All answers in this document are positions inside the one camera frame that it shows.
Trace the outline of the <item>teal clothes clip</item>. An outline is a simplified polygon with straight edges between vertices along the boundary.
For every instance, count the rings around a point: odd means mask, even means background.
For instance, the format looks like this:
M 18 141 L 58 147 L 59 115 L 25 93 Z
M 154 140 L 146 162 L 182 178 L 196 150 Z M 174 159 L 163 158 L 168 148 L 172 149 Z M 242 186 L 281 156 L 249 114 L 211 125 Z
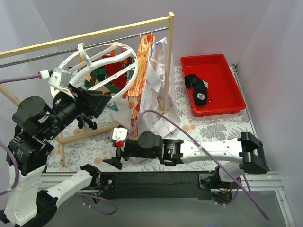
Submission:
M 115 111 L 115 112 L 119 111 L 119 108 L 118 108 L 116 102 L 111 102 L 110 104 L 107 104 L 106 108 L 108 108 L 108 109 L 110 109 L 112 111 Z

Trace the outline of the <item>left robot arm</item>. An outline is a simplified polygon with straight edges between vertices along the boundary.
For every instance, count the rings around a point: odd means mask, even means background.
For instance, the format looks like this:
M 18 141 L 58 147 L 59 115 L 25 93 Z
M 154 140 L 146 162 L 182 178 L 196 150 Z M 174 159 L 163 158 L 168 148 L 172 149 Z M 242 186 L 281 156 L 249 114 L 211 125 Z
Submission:
M 12 117 L 16 123 L 15 136 L 6 146 L 10 186 L 8 203 L 0 212 L 3 223 L 17 227 L 44 226 L 68 198 L 81 189 L 100 186 L 101 172 L 87 164 L 56 186 L 38 188 L 53 150 L 50 141 L 76 119 L 96 129 L 92 119 L 102 114 L 110 99 L 110 95 L 100 91 L 73 88 L 71 95 L 59 92 L 52 107 L 38 96 L 28 97 L 18 105 Z

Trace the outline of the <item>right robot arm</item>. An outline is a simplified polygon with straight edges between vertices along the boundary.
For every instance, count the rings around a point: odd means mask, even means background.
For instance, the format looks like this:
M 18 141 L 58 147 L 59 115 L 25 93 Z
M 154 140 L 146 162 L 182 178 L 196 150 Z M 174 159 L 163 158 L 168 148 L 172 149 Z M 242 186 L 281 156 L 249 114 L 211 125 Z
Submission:
M 105 162 L 117 169 L 122 169 L 121 159 L 127 161 L 131 157 L 158 159 L 165 166 L 196 161 L 226 162 L 203 180 L 210 188 L 225 188 L 243 174 L 262 175 L 269 171 L 263 143 L 249 132 L 242 132 L 239 138 L 231 140 L 204 142 L 201 147 L 192 140 L 164 139 L 151 131 L 130 140 L 124 128 L 114 128 L 110 139 L 116 154 Z

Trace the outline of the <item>black sock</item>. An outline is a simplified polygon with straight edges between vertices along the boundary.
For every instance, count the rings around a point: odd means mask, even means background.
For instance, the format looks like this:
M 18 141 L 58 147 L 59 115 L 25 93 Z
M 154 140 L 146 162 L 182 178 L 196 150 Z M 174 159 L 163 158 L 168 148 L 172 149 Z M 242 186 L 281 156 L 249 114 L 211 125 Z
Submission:
M 207 103 L 208 82 L 202 80 L 196 74 L 188 74 L 185 76 L 185 86 L 187 89 L 194 89 L 192 97 L 195 106 L 202 106 Z
M 93 120 L 87 118 L 84 115 L 78 116 L 76 120 L 78 121 L 77 125 L 79 129 L 84 129 L 84 128 L 91 128 L 92 130 L 97 129 L 97 124 Z

